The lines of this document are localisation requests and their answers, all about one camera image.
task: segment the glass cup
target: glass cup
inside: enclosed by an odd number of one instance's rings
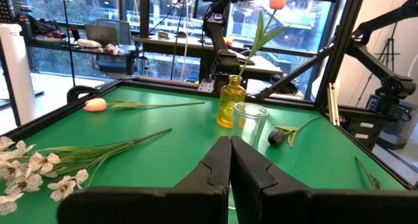
[[[270,112],[257,104],[236,103],[234,105],[233,135],[239,136],[257,149],[264,124]]]

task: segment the green table surface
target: green table surface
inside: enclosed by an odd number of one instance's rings
[[[56,146],[89,146],[138,138],[173,128],[157,139],[109,159],[97,171],[91,186],[173,187],[187,176],[220,136],[232,134],[216,123],[219,99],[166,91],[122,86],[104,96],[111,99],[142,103],[205,104],[156,108],[149,110],[116,110],[105,112],[77,110],[41,132],[27,138],[35,149]],[[384,189],[404,189],[369,156],[362,152],[318,112],[265,105],[270,110],[258,151],[275,165],[313,188],[370,189],[366,177],[356,164],[359,157]],[[267,136],[275,125],[307,125],[295,140],[273,148]],[[58,202],[49,198],[52,192],[44,180],[41,191],[26,193],[18,201],[18,210],[0,217],[0,223],[56,223]],[[230,212],[229,223],[237,223]]]

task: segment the white artificial flower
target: white artificial flower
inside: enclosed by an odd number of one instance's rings
[[[0,215],[4,216],[18,209],[16,200],[24,195],[23,193],[11,193],[9,195],[0,196]]]
[[[13,154],[15,157],[22,157],[24,156],[28,151],[32,150],[32,148],[35,145],[30,145],[26,147],[26,144],[23,140],[20,140],[16,145],[16,150],[13,151]]]
[[[26,179],[24,176],[17,178],[14,181],[14,186],[11,187],[6,193],[21,193],[22,191],[36,192],[39,191],[40,185],[42,185],[42,177],[39,174],[30,174]]]
[[[74,177],[77,183],[77,187],[81,189],[80,184],[82,184],[84,181],[86,181],[89,178],[89,174],[87,173],[86,169],[79,170]]]
[[[51,199],[54,201],[64,199],[74,192],[74,186],[76,186],[76,182],[74,181],[74,178],[70,176],[64,176],[64,178],[58,183],[48,184],[49,189],[55,190],[51,194]]]
[[[51,172],[54,168],[54,164],[61,162],[58,155],[51,153],[47,158],[43,157],[40,153],[35,152],[29,159],[29,170],[36,171],[40,169],[40,174],[46,174]]]
[[[0,161],[6,161],[9,159],[13,159],[14,158],[14,154],[13,152],[2,152],[0,151]]]
[[[4,178],[8,180],[10,177],[16,174],[16,170],[19,169],[20,163],[19,161],[13,161],[11,163],[7,161],[3,161],[0,163],[0,179]]]
[[[47,172],[45,174],[43,174],[44,176],[48,177],[48,178],[56,178],[58,177],[58,174],[56,171],[51,171],[51,172]]]
[[[0,152],[3,152],[5,149],[7,149],[9,146],[13,144],[13,140],[8,138],[7,136],[0,137]]]

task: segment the white pillar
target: white pillar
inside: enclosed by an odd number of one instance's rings
[[[16,101],[20,123],[35,119],[35,94],[27,60],[25,41],[18,24],[0,24],[0,40],[5,54],[7,71]]]

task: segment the clear drinking glass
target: clear drinking glass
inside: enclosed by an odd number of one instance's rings
[[[234,105],[233,135],[241,137],[253,148],[257,149],[264,124],[270,112],[257,104],[236,103]],[[228,208],[235,211],[232,187],[229,186]]]

